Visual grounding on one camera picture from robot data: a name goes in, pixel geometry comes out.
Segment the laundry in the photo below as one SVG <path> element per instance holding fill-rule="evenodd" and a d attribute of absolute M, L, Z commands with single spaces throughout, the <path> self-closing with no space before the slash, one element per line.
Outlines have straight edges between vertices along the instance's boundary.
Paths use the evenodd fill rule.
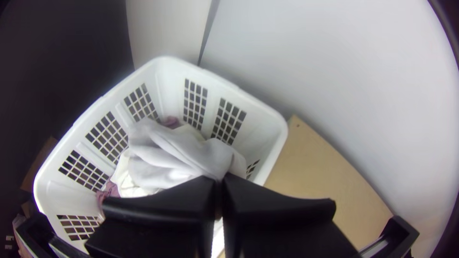
<path fill-rule="evenodd" d="M 172 118 L 163 125 L 144 119 L 128 129 L 129 148 L 110 178 L 117 191 L 98 193 L 100 204 L 114 196 L 111 193 L 143 197 L 201 175 L 216 181 L 227 172 L 245 178 L 246 160 L 231 146 L 215 138 L 205 140 L 194 127 L 180 126 Z"/>

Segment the clothing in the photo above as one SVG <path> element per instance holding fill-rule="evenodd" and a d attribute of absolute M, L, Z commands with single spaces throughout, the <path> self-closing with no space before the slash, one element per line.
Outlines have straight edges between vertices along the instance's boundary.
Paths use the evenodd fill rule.
<path fill-rule="evenodd" d="M 96 199 L 99 210 L 102 210 L 102 202 L 105 200 L 105 198 L 109 196 L 120 197 L 120 193 L 118 192 L 118 186 L 110 180 L 108 180 L 105 184 L 104 191 L 96 192 Z"/>
<path fill-rule="evenodd" d="M 201 175 L 216 181 L 226 172 L 245 178 L 245 158 L 218 139 L 199 141 L 188 130 L 175 131 L 150 119 L 132 125 L 128 137 L 129 174 L 147 192 Z"/>
<path fill-rule="evenodd" d="M 108 196 L 121 198 L 155 194 L 204 175 L 221 181 L 226 172 L 245 178 L 246 160 L 218 139 L 205 140 L 177 118 L 165 122 L 144 119 L 128 129 L 129 148 L 119 158 L 98 205 Z"/>

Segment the wooden board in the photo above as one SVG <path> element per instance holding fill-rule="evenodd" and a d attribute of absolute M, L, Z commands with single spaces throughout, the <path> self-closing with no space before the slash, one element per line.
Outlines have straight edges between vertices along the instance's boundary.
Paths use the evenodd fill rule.
<path fill-rule="evenodd" d="M 298 198 L 331 198 L 333 221 L 359 250 L 377 239 L 393 216 L 366 180 L 297 116 L 265 187 Z"/>

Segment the cardboard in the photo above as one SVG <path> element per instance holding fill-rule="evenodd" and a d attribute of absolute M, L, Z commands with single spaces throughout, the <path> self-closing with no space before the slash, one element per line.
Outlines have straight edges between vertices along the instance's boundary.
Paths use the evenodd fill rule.
<path fill-rule="evenodd" d="M 57 144 L 57 140 L 54 139 L 53 137 L 48 138 L 46 142 L 44 143 L 42 149 L 40 152 L 38 152 L 37 157 L 33 161 L 32 165 L 29 168 L 29 171 L 24 177 L 24 180 L 22 181 L 20 189 L 27 191 L 29 193 L 33 192 L 33 181 L 35 180 L 35 176 L 38 173 L 38 170 L 42 166 L 43 162 L 46 160 L 48 155 L 51 153 L 51 151 L 54 149 L 54 147 Z"/>

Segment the laundry basket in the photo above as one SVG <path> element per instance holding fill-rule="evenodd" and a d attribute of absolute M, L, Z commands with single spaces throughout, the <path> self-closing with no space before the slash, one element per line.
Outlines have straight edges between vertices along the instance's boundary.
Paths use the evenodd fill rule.
<path fill-rule="evenodd" d="M 283 117 L 236 85 L 176 58 L 153 59 L 92 104 L 40 168 L 35 201 L 59 237 L 87 252 L 84 243 L 102 222 L 96 191 L 128 147 L 127 128 L 167 116 L 234 147 L 247 160 L 247 179 L 260 185 L 287 138 Z M 220 221 L 212 256 L 223 246 Z"/>

